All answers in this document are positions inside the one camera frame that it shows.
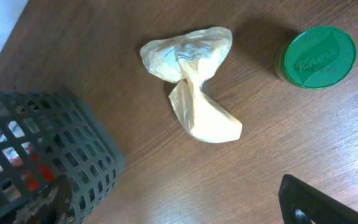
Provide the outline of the orange noodle packet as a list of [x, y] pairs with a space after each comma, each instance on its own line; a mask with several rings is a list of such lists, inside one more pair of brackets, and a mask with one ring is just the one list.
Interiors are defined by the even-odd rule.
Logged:
[[13, 147], [0, 150], [0, 208], [38, 190], [55, 179], [36, 152], [19, 154]]

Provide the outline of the green lid seasoning jar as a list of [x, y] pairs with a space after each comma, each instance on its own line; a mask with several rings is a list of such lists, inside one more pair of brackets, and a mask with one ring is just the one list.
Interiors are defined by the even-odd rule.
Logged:
[[357, 58], [352, 37], [331, 26], [310, 28], [287, 42], [275, 64], [277, 75], [299, 88], [318, 90], [338, 84]]

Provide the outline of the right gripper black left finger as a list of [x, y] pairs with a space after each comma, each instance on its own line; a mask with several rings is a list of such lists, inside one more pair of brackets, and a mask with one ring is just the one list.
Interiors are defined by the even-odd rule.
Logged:
[[64, 224], [72, 201], [70, 181], [59, 176], [14, 212], [13, 224]]

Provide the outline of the white tissue pack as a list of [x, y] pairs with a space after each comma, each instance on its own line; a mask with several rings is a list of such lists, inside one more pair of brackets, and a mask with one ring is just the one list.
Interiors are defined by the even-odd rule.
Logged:
[[12, 113], [0, 102], [0, 175], [21, 169], [24, 166], [24, 152], [30, 160], [37, 160], [39, 155], [35, 146], [25, 140], [40, 132], [34, 120], [27, 116], [25, 108], [14, 103], [19, 119], [11, 117]]

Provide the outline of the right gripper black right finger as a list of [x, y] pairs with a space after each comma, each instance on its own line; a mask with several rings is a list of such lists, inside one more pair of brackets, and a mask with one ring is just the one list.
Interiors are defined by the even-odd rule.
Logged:
[[358, 212], [285, 174], [278, 198], [285, 224], [358, 223]]

